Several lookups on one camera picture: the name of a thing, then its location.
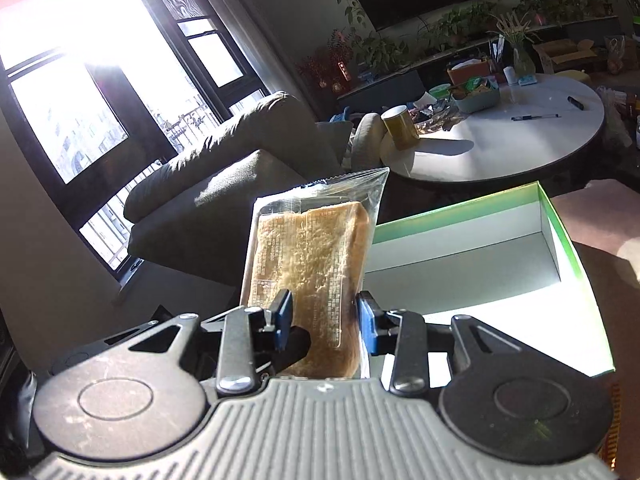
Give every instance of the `round table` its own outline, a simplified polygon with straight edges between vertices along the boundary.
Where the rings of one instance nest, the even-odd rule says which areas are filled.
[[[536,74],[537,84],[500,86],[500,104],[469,115],[451,131],[420,136],[399,152],[390,134],[380,158],[394,173],[424,182],[472,183],[528,176],[586,146],[604,122],[602,101],[591,88],[567,77]],[[579,110],[567,101],[574,97]],[[514,116],[559,118],[512,121]]]

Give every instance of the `packaged bread slice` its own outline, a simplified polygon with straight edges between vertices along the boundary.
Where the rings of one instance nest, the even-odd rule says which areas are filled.
[[[248,304],[267,307],[293,294],[293,324],[311,334],[307,356],[284,375],[351,377],[360,364],[353,303],[362,282],[370,221],[360,202],[258,219]]]

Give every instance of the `paper cup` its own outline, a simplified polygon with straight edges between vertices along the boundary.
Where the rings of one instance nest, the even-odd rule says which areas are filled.
[[[406,106],[396,106],[387,110],[382,114],[382,120],[385,121],[386,129],[399,151],[412,148],[420,141]]]

